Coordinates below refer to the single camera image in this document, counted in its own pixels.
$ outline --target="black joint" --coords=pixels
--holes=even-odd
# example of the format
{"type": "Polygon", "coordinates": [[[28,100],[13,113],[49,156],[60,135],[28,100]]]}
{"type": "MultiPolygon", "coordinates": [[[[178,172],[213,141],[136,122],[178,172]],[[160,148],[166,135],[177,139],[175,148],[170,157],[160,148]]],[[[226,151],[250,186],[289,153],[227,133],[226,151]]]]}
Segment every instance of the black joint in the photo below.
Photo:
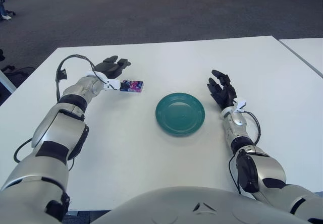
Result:
{"type": "Polygon", "coordinates": [[[62,194],[61,202],[60,204],[55,200],[51,200],[46,206],[46,213],[60,222],[62,222],[70,205],[70,197],[65,192],[62,194]]]}
{"type": "Polygon", "coordinates": [[[77,119],[77,120],[80,120],[80,121],[84,121],[85,120],[85,116],[84,114],[82,114],[80,117],[71,113],[70,111],[68,110],[65,110],[65,109],[61,109],[59,110],[59,113],[63,113],[64,115],[68,116],[68,117],[71,117],[71,118],[74,118],[74,119],[77,119]]]}
{"type": "Polygon", "coordinates": [[[85,112],[87,108],[87,102],[86,100],[77,94],[67,94],[60,98],[58,103],[68,103],[73,104],[77,107],[79,107],[83,112],[85,112]]]}
{"type": "Polygon", "coordinates": [[[53,179],[50,179],[50,178],[47,178],[47,177],[41,177],[41,180],[44,181],[44,182],[54,184],[57,187],[59,187],[63,192],[65,192],[65,188],[59,182],[57,182],[56,180],[53,180],[53,179]]]}
{"type": "Polygon", "coordinates": [[[302,199],[300,199],[300,200],[298,200],[295,204],[294,204],[294,206],[292,207],[292,209],[291,209],[291,211],[290,211],[290,213],[291,214],[295,214],[295,212],[297,211],[297,209],[300,207],[300,205],[302,204],[302,203],[304,203],[306,200],[304,199],[304,198],[302,198],[302,199]]]}
{"type": "Polygon", "coordinates": [[[85,140],[87,138],[87,134],[88,133],[89,133],[89,127],[88,126],[85,126],[85,128],[83,130],[83,133],[82,133],[79,141],[75,145],[73,151],[69,155],[68,160],[71,160],[71,159],[75,158],[81,152],[81,149],[82,149],[83,144],[84,144],[84,142],[85,142],[85,140]]]}
{"type": "Polygon", "coordinates": [[[267,188],[282,189],[285,186],[287,186],[284,181],[281,181],[281,180],[278,180],[278,179],[272,179],[272,178],[263,179],[262,182],[267,188]]]}
{"type": "Polygon", "coordinates": [[[59,81],[61,79],[67,79],[67,73],[65,69],[57,71],[56,80],[59,81]]]}
{"type": "Polygon", "coordinates": [[[52,157],[66,165],[66,157],[69,150],[67,147],[52,141],[44,141],[36,157],[52,157]]]}
{"type": "Polygon", "coordinates": [[[6,188],[9,188],[9,187],[11,187],[11,186],[17,185],[17,184],[19,184],[21,181],[22,181],[22,180],[16,180],[16,181],[12,182],[11,184],[9,184],[6,188]]]}
{"type": "Polygon", "coordinates": [[[244,137],[244,136],[237,137],[231,143],[231,150],[232,150],[233,154],[236,154],[236,152],[240,148],[242,148],[244,146],[249,146],[249,145],[255,146],[254,142],[251,141],[251,139],[249,137],[244,137]]]}
{"type": "Polygon", "coordinates": [[[243,154],[237,156],[239,184],[248,193],[259,191],[257,167],[252,157],[243,154]]]}
{"type": "Polygon", "coordinates": [[[194,207],[194,209],[193,209],[193,212],[194,211],[197,211],[199,208],[200,208],[200,206],[201,206],[201,204],[200,203],[197,203],[197,205],[194,207]]]}
{"type": "Polygon", "coordinates": [[[317,219],[317,218],[310,218],[307,221],[310,222],[310,223],[313,223],[313,224],[323,224],[323,220],[322,219],[317,219]]]}

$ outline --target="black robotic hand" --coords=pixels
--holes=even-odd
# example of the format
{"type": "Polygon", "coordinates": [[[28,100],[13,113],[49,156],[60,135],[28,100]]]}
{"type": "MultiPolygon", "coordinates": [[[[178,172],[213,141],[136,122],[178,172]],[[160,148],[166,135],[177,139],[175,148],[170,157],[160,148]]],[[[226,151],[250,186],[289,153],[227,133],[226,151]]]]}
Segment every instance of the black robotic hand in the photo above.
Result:
{"type": "Polygon", "coordinates": [[[237,97],[234,87],[230,84],[230,78],[217,70],[212,70],[212,74],[220,80],[221,86],[214,81],[213,78],[208,79],[208,89],[211,92],[211,96],[218,103],[221,109],[229,106],[233,106],[233,99],[237,97]]]}
{"type": "Polygon", "coordinates": [[[122,70],[131,63],[127,59],[120,59],[117,63],[118,56],[112,56],[103,60],[102,63],[95,66],[95,70],[104,73],[108,79],[115,79],[120,76],[122,70]]]}

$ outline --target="small box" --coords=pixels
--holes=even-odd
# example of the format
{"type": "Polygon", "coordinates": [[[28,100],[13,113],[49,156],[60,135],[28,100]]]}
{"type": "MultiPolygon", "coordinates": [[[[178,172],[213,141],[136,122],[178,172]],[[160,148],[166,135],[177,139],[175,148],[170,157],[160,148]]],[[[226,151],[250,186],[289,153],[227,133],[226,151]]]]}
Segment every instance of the small box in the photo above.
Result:
{"type": "Polygon", "coordinates": [[[124,80],[121,83],[120,90],[140,93],[142,91],[142,87],[143,87],[143,81],[124,80]]]}

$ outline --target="another table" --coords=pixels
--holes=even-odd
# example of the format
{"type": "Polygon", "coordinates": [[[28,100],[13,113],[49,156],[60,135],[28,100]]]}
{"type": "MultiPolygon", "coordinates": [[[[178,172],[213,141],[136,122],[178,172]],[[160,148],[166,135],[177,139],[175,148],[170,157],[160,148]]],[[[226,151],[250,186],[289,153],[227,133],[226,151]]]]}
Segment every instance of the another table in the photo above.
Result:
{"type": "MultiPolygon", "coordinates": [[[[232,155],[220,108],[206,86],[211,70],[229,74],[246,109],[258,117],[259,147],[284,167],[287,182],[322,190],[321,78],[273,37],[249,37],[135,45],[58,48],[0,107],[0,183],[15,167],[15,149],[30,138],[56,103],[55,71],[70,54],[95,64],[112,55],[128,59],[120,79],[143,80],[141,93],[103,91],[86,111],[88,138],[70,172],[71,210],[113,209],[141,193],[169,186],[236,191],[228,171],[232,155]],[[189,137],[167,135],[155,120],[165,95],[186,92],[205,109],[202,127],[189,137]]],[[[64,67],[75,83],[90,69],[70,59],[64,67]]],[[[248,131],[256,137],[255,125],[248,131]]],[[[20,158],[31,151],[22,149],[20,158]]]]}
{"type": "Polygon", "coordinates": [[[323,38],[284,39],[280,42],[323,78],[323,38]]]}

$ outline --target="office chair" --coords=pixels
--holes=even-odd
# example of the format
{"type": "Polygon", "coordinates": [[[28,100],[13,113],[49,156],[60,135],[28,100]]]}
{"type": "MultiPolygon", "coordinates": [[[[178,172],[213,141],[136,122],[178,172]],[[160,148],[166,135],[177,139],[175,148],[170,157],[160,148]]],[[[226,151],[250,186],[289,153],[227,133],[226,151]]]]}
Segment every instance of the office chair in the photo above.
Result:
{"type": "MultiPolygon", "coordinates": [[[[2,49],[0,49],[0,61],[3,61],[3,60],[5,60],[4,51],[2,51],[2,49]]],[[[23,80],[25,80],[32,72],[35,71],[35,68],[34,67],[24,67],[24,68],[20,68],[20,69],[14,71],[15,69],[16,69],[15,66],[7,65],[4,68],[2,68],[1,71],[7,77],[21,75],[23,77],[23,80]]]]}

